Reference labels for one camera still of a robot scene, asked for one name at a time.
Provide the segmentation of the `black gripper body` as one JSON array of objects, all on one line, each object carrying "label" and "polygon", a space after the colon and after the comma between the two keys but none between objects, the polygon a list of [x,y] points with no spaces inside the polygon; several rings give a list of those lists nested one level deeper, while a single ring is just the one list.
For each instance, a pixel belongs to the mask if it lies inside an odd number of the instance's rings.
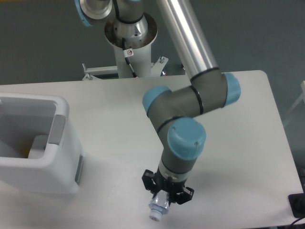
[{"label": "black gripper body", "polygon": [[171,179],[164,178],[159,169],[157,169],[157,172],[154,174],[153,181],[157,185],[153,197],[155,197],[160,190],[168,192],[170,198],[177,198],[180,193],[183,193],[185,181],[173,182]]}]

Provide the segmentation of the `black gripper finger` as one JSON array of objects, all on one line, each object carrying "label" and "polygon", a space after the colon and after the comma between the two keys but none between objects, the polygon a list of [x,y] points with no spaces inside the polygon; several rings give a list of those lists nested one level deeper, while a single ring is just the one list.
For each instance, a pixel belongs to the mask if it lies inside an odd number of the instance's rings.
[{"label": "black gripper finger", "polygon": [[174,190],[169,194],[169,202],[177,203],[182,205],[190,200],[192,200],[194,195],[194,189],[190,187],[182,187],[180,190]]},{"label": "black gripper finger", "polygon": [[155,174],[148,169],[144,171],[144,174],[142,176],[142,181],[145,189],[150,191],[152,194],[154,194],[158,188],[157,184],[154,181],[154,176]]}]

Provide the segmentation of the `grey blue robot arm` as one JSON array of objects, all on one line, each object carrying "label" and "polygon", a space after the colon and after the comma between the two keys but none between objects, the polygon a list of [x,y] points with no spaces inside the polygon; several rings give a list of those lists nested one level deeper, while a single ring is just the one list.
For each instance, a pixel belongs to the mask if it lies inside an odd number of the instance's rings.
[{"label": "grey blue robot arm", "polygon": [[[222,73],[188,0],[157,1],[190,85],[171,91],[156,86],[142,99],[164,150],[156,172],[146,170],[145,188],[155,205],[183,204],[193,197],[185,182],[203,150],[206,133],[195,117],[236,102],[241,94],[238,80]],[[104,28],[113,46],[120,78],[152,76],[151,44],[157,35],[154,19],[141,0],[77,0],[82,23]]]}]

